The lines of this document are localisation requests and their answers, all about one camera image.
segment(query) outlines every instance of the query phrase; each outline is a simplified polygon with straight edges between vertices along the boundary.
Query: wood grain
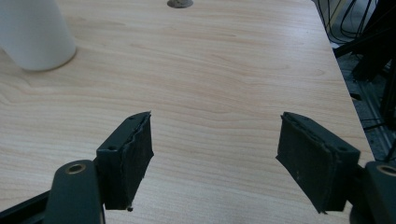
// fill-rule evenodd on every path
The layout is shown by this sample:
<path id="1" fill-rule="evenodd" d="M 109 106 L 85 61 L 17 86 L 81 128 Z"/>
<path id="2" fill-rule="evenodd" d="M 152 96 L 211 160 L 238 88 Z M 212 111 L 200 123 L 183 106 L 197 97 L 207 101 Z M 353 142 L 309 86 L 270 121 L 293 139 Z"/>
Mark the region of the wood grain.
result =
<path id="1" fill-rule="evenodd" d="M 0 210 L 151 110 L 155 156 L 134 211 L 107 223 L 348 223 L 349 208 L 317 214 L 275 160 L 284 111 L 373 159 L 311 1 L 58 4 L 78 45 L 70 63 L 27 72 L 0 51 Z"/>

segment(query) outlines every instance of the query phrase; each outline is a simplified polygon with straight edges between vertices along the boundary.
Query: floor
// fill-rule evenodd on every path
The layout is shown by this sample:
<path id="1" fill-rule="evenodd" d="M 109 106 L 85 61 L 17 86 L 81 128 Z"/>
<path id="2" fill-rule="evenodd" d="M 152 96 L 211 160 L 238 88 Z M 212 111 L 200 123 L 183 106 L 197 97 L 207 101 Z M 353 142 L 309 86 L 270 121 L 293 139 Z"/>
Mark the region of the floor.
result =
<path id="1" fill-rule="evenodd" d="M 332 26 L 329 39 L 334 48 L 353 39 L 351 37 L 353 37 L 355 35 L 353 33 L 359 29 L 367 7 L 367 19 L 365 22 L 369 20 L 375 9 L 375 1 L 372 1 L 370 6 L 368 6 L 369 1 L 354 2 L 355 4 L 351 5 L 352 0 L 346 1 L 343 10 Z M 348 54 L 338 58 L 337 62 L 344 76 L 347 88 L 351 93 L 353 104 L 361 119 L 361 126 L 363 128 L 368 128 L 382 122 L 378 110 L 386 79 L 381 76 L 376 76 L 372 82 L 355 80 L 351 72 L 359 62 L 360 57 L 360 55 Z M 395 132 L 389 130 L 386 126 L 379 126 L 367 130 L 365 133 L 375 159 L 378 161 L 384 160 L 389 154 L 394 139 L 396 139 Z"/>

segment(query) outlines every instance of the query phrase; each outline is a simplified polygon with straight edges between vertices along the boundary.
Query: light wood tabletop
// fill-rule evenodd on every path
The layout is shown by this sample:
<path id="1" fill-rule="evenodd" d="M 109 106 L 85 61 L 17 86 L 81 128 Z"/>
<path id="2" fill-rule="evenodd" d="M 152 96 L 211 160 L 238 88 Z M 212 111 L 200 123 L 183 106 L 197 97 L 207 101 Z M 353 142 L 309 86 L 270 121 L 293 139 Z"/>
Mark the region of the light wood tabletop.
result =
<path id="1" fill-rule="evenodd" d="M 348 223 L 350 206 L 319 215 L 275 159 L 284 111 L 373 159 L 313 2 L 58 4 L 72 61 L 27 72 L 0 50 L 0 210 L 150 110 L 155 156 L 134 211 L 107 223 Z"/>

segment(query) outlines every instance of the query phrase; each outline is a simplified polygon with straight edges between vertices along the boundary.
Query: table surface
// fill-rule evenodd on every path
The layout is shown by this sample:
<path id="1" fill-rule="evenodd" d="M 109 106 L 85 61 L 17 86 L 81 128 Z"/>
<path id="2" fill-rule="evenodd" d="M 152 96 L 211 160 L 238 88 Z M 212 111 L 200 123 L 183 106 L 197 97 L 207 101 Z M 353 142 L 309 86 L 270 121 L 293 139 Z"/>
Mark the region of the table surface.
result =
<path id="1" fill-rule="evenodd" d="M 150 110 L 155 156 L 134 211 L 106 211 L 107 223 L 348 223 L 350 207 L 319 215 L 275 159 L 284 111 L 373 159 L 311 1 L 58 4 L 71 62 L 27 72 L 0 50 L 0 210 Z"/>

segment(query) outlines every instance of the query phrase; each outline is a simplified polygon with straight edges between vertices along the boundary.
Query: white cup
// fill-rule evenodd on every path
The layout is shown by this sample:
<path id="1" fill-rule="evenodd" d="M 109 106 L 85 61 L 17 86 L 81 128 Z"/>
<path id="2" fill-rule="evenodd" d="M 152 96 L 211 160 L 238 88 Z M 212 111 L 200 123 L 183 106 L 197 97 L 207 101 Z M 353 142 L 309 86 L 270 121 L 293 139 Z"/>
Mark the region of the white cup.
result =
<path id="1" fill-rule="evenodd" d="M 55 0 L 0 0 L 0 48 L 33 71 L 58 67 L 76 52 Z"/>

